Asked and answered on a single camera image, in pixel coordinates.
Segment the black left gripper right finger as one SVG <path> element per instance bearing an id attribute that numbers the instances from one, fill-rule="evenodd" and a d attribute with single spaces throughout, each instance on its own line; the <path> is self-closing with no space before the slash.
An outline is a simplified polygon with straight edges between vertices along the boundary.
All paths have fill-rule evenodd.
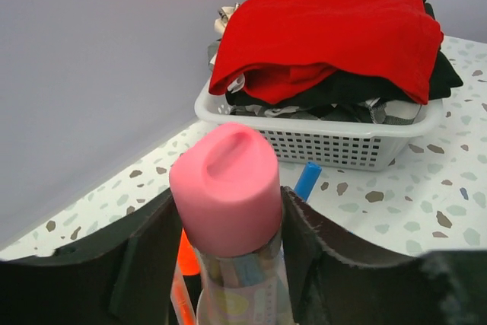
<path id="1" fill-rule="evenodd" d="M 486 252 L 407 256 L 372 244 L 282 187 L 285 265 L 299 324 L 484 324 Z"/>

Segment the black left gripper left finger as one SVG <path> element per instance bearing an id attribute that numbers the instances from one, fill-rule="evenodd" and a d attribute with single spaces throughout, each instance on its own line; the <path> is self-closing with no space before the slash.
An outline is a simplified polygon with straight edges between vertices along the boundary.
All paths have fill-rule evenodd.
<path id="1" fill-rule="evenodd" d="M 3 324 L 166 324 L 181 220 L 169 190 L 93 234 L 1 263 Z"/>

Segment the orange gel pen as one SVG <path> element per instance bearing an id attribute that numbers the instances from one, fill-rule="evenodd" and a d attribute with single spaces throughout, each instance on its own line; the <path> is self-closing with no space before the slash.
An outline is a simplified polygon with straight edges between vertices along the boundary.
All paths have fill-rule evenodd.
<path id="1" fill-rule="evenodd" d="M 196 325 L 196 315 L 179 264 L 176 263 L 170 299 L 179 325 Z"/>

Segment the white pen blue cap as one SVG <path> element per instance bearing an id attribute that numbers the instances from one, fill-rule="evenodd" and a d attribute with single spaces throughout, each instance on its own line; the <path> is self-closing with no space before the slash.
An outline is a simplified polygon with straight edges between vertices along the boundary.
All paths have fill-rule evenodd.
<path id="1" fill-rule="evenodd" d="M 310 161 L 306 163 L 294 186 L 294 192 L 300 199 L 305 202 L 309 199 L 321 172 L 320 165 Z"/>

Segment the pink capped crayon tube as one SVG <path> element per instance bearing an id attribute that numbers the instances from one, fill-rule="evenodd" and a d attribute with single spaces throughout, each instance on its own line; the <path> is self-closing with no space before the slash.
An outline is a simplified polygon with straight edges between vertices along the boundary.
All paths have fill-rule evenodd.
<path id="1" fill-rule="evenodd" d="M 283 205 L 272 146 L 238 123 L 183 153 L 170 190 L 202 266 L 201 324 L 291 324 Z"/>

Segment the orange capped marker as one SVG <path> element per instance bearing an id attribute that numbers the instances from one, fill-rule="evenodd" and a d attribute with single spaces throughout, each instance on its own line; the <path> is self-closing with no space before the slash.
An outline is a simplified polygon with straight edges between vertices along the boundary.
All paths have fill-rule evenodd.
<path id="1" fill-rule="evenodd" d="M 177 263 L 184 276 L 197 276 L 200 274 L 199 260 L 184 229 L 181 232 Z"/>

